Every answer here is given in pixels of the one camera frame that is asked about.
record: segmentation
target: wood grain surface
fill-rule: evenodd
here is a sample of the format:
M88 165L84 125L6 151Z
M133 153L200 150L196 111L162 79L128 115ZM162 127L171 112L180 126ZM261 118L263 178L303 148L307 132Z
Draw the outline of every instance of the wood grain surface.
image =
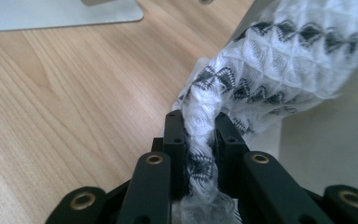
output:
M71 190L131 178L252 2L141 0L139 22L0 32L0 223L44 223Z

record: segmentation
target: screw hole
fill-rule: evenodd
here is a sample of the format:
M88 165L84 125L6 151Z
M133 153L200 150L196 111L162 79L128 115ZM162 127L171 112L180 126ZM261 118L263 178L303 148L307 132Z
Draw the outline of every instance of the screw hole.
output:
M313 217L310 217L308 215L302 215L298 221L301 224L316 224L317 222L315 221L315 219L313 219Z
M349 190L342 190L338 193L339 199L353 207L358 208L358 194Z
M146 162L152 165L159 164L162 162L162 157L158 155L151 155L147 157Z
M257 163L269 163L269 158L261 154L253 155L252 160Z
M232 136L230 136L227 140L228 140L229 143L235 143L235 142L237 142L237 138L232 137Z
M85 191L78 193L71 201L71 208L74 210L83 210L92 206L95 202L95 195L91 192Z

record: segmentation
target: crumpled cloth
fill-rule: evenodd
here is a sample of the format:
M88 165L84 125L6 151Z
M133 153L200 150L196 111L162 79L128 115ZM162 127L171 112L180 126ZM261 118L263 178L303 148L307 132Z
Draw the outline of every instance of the crumpled cloth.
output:
M241 223L217 187L210 144L219 112L251 145L273 122L336 97L357 66L357 0L273 1L215 58L199 60L172 107L184 116L190 183L172 222Z

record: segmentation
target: geometric pattern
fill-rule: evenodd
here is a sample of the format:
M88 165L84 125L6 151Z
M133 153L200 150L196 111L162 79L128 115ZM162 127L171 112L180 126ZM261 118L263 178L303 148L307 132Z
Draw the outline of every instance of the geometric pattern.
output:
M278 91L269 98L267 96L268 90L265 86L261 85L255 92L251 92L250 82L245 78L241 78L238 87L234 90L232 98L234 101L246 100L248 104L260 101L272 105L283 104L284 93L282 91Z
M245 124L240 119L234 118L232 120L232 123L234 124L234 126L237 128L237 130L240 132L241 135L255 132L252 130L250 120L247 120L247 124Z
M206 182L213 178L214 159L202 154L190 154L187 161L191 178Z
M358 33L354 33L349 37L344 37L337 28L330 27L324 30L320 25L315 22L308 22L302 27L297 28L293 21L285 20L278 23L272 21L262 21L252 25L249 29L252 29L258 35L264 36L275 27L275 31L278 34L278 39L282 42L286 42L295 36L297 36L300 46L309 48L312 44L324 37L324 52L330 54L336 49L341 47L345 48L345 53L350 56L356 51L358 46ZM235 41L245 38L245 30Z
M210 65L204 68L193 85L206 91L213 87L216 80L222 84L223 93L232 90L235 86L235 77L231 68L224 67L215 73Z

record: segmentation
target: twisted fabric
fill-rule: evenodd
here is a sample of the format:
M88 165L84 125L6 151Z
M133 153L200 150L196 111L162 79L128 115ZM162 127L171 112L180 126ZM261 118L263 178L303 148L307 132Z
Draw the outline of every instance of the twisted fabric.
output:
M217 187L210 148L227 113L248 145L273 122L334 98L358 66L358 1L277 0L210 61L202 59L172 109L188 133L190 194L173 223L238 223Z

